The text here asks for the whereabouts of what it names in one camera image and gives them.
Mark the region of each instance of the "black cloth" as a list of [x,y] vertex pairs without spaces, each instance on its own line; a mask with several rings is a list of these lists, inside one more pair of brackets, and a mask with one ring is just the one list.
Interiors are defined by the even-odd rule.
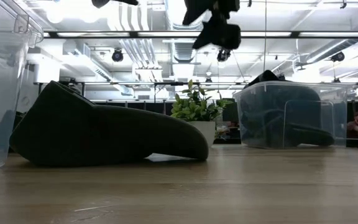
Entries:
[[42,166],[97,166],[151,153],[205,160],[208,144],[192,125],[148,111],[97,106],[49,83],[17,125],[10,145]]

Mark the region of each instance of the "cable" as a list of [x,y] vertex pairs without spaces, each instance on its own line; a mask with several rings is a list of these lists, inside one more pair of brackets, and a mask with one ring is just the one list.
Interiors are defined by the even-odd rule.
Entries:
[[334,80],[336,80],[336,74],[335,74],[335,62],[333,62],[333,70],[334,70]]
[[267,0],[265,0],[265,54],[264,54],[264,71],[266,71],[266,41],[267,41]]
[[242,79],[244,80],[244,82],[247,82],[246,78],[244,78],[244,74],[243,74],[243,73],[242,73],[242,71],[241,71],[241,68],[240,68],[239,62],[237,61],[236,54],[234,53],[234,51],[232,51],[232,52],[233,52],[234,60],[236,60],[237,67],[239,68],[240,74],[241,74],[241,76],[242,76]]
[[220,91],[220,87],[219,87],[219,82],[220,82],[220,72],[219,72],[219,62],[218,62],[218,93],[219,93],[219,98],[222,99],[222,94]]

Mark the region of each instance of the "fluorescent light fixture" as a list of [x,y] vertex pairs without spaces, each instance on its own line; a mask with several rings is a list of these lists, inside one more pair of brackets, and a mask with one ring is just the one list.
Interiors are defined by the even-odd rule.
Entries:
[[119,85],[154,85],[152,82],[114,82]]
[[301,32],[300,37],[358,37],[358,32]]
[[57,32],[60,37],[129,37],[128,32]]
[[89,82],[89,83],[85,83],[85,85],[111,85],[111,83],[109,82]]
[[291,32],[241,32],[241,37],[289,37]]
[[245,83],[235,83],[235,82],[213,82],[213,83],[200,83],[200,85],[245,85]]
[[197,37],[199,31],[163,31],[163,32],[139,32],[139,37]]
[[196,40],[162,40],[164,44],[193,44]]

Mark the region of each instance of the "transparent storage container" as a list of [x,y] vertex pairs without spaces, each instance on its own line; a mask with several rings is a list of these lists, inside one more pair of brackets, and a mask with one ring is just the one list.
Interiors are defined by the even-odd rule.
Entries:
[[347,87],[262,82],[235,94],[241,141],[250,147],[345,146]]
[[9,149],[27,50],[43,36],[42,28],[13,0],[0,0],[0,166]]

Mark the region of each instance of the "ceiling light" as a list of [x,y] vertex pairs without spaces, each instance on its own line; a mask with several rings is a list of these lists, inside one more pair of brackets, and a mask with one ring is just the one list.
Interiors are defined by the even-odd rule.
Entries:
[[128,32],[57,32],[59,37],[129,37]]
[[152,82],[117,82],[119,85],[154,85]]
[[57,12],[57,11],[48,11],[47,18],[48,18],[49,22],[51,22],[53,24],[58,24],[59,22],[61,22],[63,20],[63,16],[62,16],[61,12]]
[[301,32],[300,37],[358,37],[358,32]]
[[[211,83],[203,82],[203,83],[200,83],[200,85],[211,85]],[[235,82],[216,82],[216,83],[213,83],[213,85],[245,85],[245,84],[235,83]]]
[[84,22],[92,24],[99,19],[99,15],[98,15],[98,12],[96,12],[96,11],[95,12],[87,12],[81,18]]
[[111,85],[109,82],[89,82],[85,83],[85,85]]
[[163,32],[139,32],[139,37],[197,37],[199,31],[163,31]]
[[241,32],[241,37],[289,37],[291,32]]

